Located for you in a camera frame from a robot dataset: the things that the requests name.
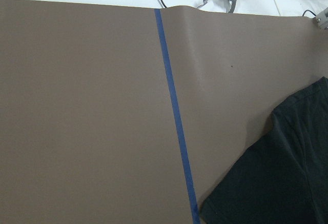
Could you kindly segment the brown table mat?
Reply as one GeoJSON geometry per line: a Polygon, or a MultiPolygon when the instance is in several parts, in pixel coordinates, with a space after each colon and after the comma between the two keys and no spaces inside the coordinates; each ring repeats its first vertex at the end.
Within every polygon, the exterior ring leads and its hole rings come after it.
{"type": "MultiPolygon", "coordinates": [[[[1,223],[192,223],[155,9],[1,0],[1,223]]],[[[327,78],[307,17],[160,9],[200,216],[327,78]]]]}

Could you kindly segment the blue tape line lengthwise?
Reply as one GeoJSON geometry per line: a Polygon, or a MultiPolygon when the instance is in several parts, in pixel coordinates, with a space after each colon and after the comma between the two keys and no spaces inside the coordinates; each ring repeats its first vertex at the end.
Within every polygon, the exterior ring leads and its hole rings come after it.
{"type": "Polygon", "coordinates": [[[173,73],[172,73],[171,61],[170,61],[170,56],[169,56],[169,51],[168,51],[168,46],[167,46],[167,41],[166,41],[165,29],[163,26],[161,10],[155,9],[154,14],[155,14],[155,19],[156,19],[159,42],[160,42],[160,46],[161,46],[163,64],[165,67],[168,89],[169,89],[169,93],[170,93],[170,100],[171,100],[172,111],[173,111],[173,115],[174,115],[175,128],[176,128],[176,133],[177,133],[177,138],[178,138],[181,162],[182,162],[183,173],[184,173],[184,178],[185,178],[185,182],[186,182],[187,194],[188,194],[188,198],[189,198],[192,223],[200,223],[200,217],[199,217],[199,213],[198,213],[198,204],[197,204],[193,176],[192,176],[192,170],[191,170],[191,166],[190,166],[188,149],[187,149],[187,144],[186,144],[186,139],[185,139],[185,133],[183,130],[183,125],[182,125],[182,120],[181,120],[181,115],[180,115],[179,103],[178,103],[178,98],[177,98],[177,94],[176,94],[176,88],[175,88],[174,77],[173,77],[173,73]]]}

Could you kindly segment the aluminium frame post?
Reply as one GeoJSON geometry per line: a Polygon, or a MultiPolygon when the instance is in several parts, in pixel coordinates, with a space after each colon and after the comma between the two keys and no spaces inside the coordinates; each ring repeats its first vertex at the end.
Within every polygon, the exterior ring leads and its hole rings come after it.
{"type": "Polygon", "coordinates": [[[328,28],[328,8],[324,9],[320,13],[318,13],[315,17],[315,22],[320,29],[327,30],[328,28]]]}

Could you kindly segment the black printed t-shirt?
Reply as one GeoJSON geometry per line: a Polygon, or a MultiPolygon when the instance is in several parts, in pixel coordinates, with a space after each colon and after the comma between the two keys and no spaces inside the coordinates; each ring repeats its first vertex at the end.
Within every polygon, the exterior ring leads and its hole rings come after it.
{"type": "Polygon", "coordinates": [[[327,223],[327,78],[289,96],[273,127],[205,199],[206,223],[327,223]]]}

